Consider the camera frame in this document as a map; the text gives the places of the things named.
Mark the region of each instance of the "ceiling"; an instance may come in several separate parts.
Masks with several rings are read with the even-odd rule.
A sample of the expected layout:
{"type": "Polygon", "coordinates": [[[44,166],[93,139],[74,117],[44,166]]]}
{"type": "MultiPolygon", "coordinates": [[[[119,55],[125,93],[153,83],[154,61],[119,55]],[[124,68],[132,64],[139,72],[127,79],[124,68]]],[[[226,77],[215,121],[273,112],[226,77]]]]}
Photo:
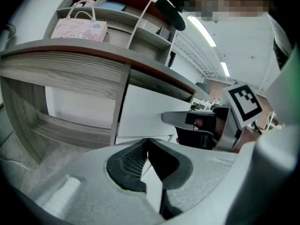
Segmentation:
{"type": "Polygon", "coordinates": [[[186,17],[187,28],[175,40],[174,50],[197,68],[204,78],[234,83],[247,82],[258,94],[279,74],[273,51],[274,35],[267,14],[260,17],[223,17],[218,22],[201,21],[216,47],[208,42],[186,17]],[[220,65],[226,62],[230,77],[220,65]]]}

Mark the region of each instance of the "bag handle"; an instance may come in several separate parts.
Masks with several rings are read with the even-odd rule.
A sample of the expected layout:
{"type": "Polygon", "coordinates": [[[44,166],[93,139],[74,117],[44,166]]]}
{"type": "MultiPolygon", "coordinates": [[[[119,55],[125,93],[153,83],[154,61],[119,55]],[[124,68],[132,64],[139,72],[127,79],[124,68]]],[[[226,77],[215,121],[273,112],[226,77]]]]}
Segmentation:
{"type": "Polygon", "coordinates": [[[72,6],[71,10],[69,11],[66,19],[70,19],[71,18],[70,15],[73,12],[74,8],[77,6],[77,4],[79,4],[81,2],[88,2],[88,3],[90,3],[90,7],[92,8],[92,14],[93,14],[93,17],[92,17],[91,21],[95,22],[96,21],[95,10],[94,10],[93,4],[89,0],[80,0],[79,2],[77,2],[76,4],[74,4],[72,6]]]}
{"type": "Polygon", "coordinates": [[[89,16],[91,19],[93,19],[93,17],[92,17],[89,13],[87,13],[87,12],[85,12],[85,11],[79,11],[78,13],[76,13],[76,15],[75,15],[74,18],[77,18],[77,15],[78,15],[79,13],[85,13],[87,16],[89,16]]]}

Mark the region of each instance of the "ceiling light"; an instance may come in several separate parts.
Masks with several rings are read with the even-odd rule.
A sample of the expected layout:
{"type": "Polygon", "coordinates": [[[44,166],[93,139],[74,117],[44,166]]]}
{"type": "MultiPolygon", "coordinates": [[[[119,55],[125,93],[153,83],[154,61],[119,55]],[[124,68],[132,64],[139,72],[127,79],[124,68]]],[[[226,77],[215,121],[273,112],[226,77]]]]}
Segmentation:
{"type": "Polygon", "coordinates": [[[227,77],[230,77],[230,74],[229,74],[229,71],[228,71],[228,68],[227,68],[226,63],[225,63],[225,62],[221,62],[221,65],[222,65],[222,68],[223,68],[223,70],[224,70],[224,72],[225,72],[225,75],[226,75],[227,77]]]}
{"type": "Polygon", "coordinates": [[[208,33],[208,31],[206,30],[206,28],[198,20],[198,18],[196,18],[196,17],[194,17],[192,15],[188,16],[187,18],[202,33],[202,35],[205,37],[206,41],[210,44],[211,47],[217,46],[215,44],[214,40],[212,39],[212,37],[210,36],[210,34],[208,33]]]}

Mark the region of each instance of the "hello kitty bag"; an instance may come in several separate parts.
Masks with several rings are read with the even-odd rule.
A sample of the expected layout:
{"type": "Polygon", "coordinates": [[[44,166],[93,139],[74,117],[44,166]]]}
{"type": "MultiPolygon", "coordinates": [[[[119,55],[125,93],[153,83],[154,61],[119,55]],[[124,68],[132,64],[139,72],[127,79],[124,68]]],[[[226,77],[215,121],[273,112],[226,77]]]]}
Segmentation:
{"type": "Polygon", "coordinates": [[[106,22],[96,21],[95,10],[89,0],[81,0],[74,4],[66,18],[61,18],[57,22],[51,38],[82,38],[92,41],[103,42],[107,33],[106,22]],[[71,13],[77,4],[89,2],[92,9],[92,16],[84,11],[79,11],[74,18],[70,18],[71,13]],[[85,13],[91,20],[77,18],[79,13],[85,13]]]}

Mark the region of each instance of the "floor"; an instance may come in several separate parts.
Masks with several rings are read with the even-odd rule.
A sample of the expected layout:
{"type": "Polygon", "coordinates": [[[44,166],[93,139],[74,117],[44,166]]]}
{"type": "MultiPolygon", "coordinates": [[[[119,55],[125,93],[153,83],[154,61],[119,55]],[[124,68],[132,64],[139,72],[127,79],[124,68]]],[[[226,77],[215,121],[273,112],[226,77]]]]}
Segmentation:
{"type": "Polygon", "coordinates": [[[90,150],[65,144],[51,144],[42,163],[38,165],[12,133],[0,147],[0,158],[19,162],[31,170],[15,163],[4,162],[2,159],[0,159],[0,166],[8,182],[30,197],[30,192],[34,188],[43,184],[78,156],[90,150]]]}

